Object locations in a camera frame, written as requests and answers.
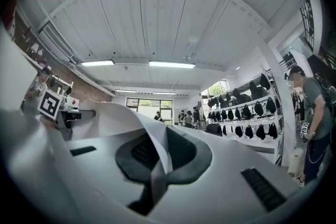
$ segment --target black vent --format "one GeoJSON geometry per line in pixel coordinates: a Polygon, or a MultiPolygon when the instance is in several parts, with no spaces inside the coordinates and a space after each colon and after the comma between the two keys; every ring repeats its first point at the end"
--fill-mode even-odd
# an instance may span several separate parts
{"type": "Polygon", "coordinates": [[[149,170],[153,170],[159,160],[159,155],[150,138],[135,146],[131,154],[134,159],[149,170]]]}
{"type": "Polygon", "coordinates": [[[242,175],[268,212],[286,201],[280,192],[255,168],[242,171],[242,175]]]}

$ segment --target person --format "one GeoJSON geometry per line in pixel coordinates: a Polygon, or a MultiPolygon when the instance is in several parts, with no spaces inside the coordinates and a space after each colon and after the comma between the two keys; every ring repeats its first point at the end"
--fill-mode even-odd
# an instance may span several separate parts
{"type": "Polygon", "coordinates": [[[35,78],[34,82],[30,85],[23,105],[23,113],[30,114],[33,116],[39,115],[37,110],[40,98],[43,93],[47,90],[46,82],[48,77],[51,75],[51,71],[44,67],[41,73],[35,78]]]}
{"type": "Polygon", "coordinates": [[[308,140],[303,170],[304,184],[307,184],[317,178],[319,166],[330,143],[333,127],[332,111],[326,104],[327,97],[321,84],[314,77],[307,78],[301,67],[292,67],[288,80],[293,82],[294,88],[303,89],[304,120],[310,123],[308,133],[304,135],[308,140]]]}
{"type": "Polygon", "coordinates": [[[154,119],[162,122],[161,113],[159,111],[156,112],[156,115],[154,116],[154,119]]]}
{"type": "Polygon", "coordinates": [[[181,126],[183,126],[183,119],[186,115],[184,114],[184,110],[181,110],[179,116],[178,116],[178,120],[181,126]]]}
{"type": "Polygon", "coordinates": [[[187,111],[187,115],[183,119],[183,126],[188,128],[193,128],[193,114],[190,110],[187,111]]]}
{"type": "Polygon", "coordinates": [[[197,106],[194,106],[193,107],[193,110],[194,110],[194,113],[193,113],[193,116],[194,116],[194,125],[197,126],[198,129],[200,129],[200,124],[201,124],[201,117],[199,115],[199,110],[198,110],[198,107],[197,106]]]}

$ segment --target fluorescent light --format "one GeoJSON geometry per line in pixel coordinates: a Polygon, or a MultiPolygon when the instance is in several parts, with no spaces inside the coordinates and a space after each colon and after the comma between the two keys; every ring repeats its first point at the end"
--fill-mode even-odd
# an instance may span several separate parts
{"type": "Polygon", "coordinates": [[[112,60],[104,60],[104,61],[82,62],[81,64],[85,67],[113,66],[114,62],[112,60]]]}
{"type": "Polygon", "coordinates": [[[176,92],[154,92],[154,94],[168,94],[168,95],[175,95],[176,92]]]}
{"type": "Polygon", "coordinates": [[[177,67],[177,68],[190,68],[195,67],[194,63],[180,63],[180,62],[160,62],[160,61],[150,61],[149,65],[151,67],[177,67]]]}
{"type": "Polygon", "coordinates": [[[116,90],[116,92],[132,92],[132,93],[136,93],[137,91],[134,91],[134,90],[116,90]]]}

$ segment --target brick wall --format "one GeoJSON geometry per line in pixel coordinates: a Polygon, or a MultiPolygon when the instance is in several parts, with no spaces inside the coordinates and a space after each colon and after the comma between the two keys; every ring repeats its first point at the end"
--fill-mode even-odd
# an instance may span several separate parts
{"type": "MultiPolygon", "coordinates": [[[[34,35],[27,30],[28,29],[26,25],[23,23],[20,16],[16,13],[14,43],[24,52],[26,52],[26,50],[32,44],[34,43],[39,44],[34,35]]],[[[95,101],[111,102],[112,99],[111,96],[82,80],[75,73],[69,70],[66,66],[57,61],[47,50],[44,50],[44,54],[42,57],[39,57],[37,54],[29,56],[31,56],[31,58],[33,58],[34,60],[36,58],[46,59],[47,65],[51,66],[53,74],[58,75],[61,79],[63,79],[67,83],[71,83],[73,81],[74,85],[71,92],[72,97],[79,99],[81,102],[87,98],[91,98],[95,101]]]]}

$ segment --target black cap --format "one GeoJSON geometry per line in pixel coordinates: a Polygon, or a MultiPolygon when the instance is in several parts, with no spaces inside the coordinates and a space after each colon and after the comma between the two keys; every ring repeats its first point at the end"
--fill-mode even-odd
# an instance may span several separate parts
{"type": "Polygon", "coordinates": [[[293,66],[292,69],[289,71],[289,76],[294,73],[300,73],[302,76],[306,76],[304,70],[299,66],[293,66]]]}
{"type": "Polygon", "coordinates": [[[50,76],[52,74],[51,71],[48,68],[46,68],[46,67],[43,67],[42,73],[44,73],[44,74],[46,74],[48,76],[50,76]]]}

